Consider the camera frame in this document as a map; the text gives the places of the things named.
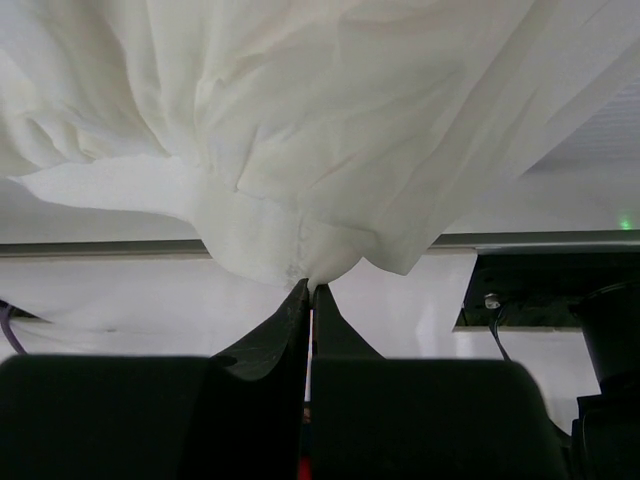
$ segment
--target purple cable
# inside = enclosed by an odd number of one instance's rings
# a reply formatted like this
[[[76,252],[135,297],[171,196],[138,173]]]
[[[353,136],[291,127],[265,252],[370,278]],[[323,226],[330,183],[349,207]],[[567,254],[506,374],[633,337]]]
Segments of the purple cable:
[[[9,345],[13,347],[18,355],[26,355],[27,351],[22,347],[18,337],[16,337],[13,330],[11,330],[11,306],[7,305],[2,311],[0,311],[0,327],[2,327],[2,333],[7,338]]]

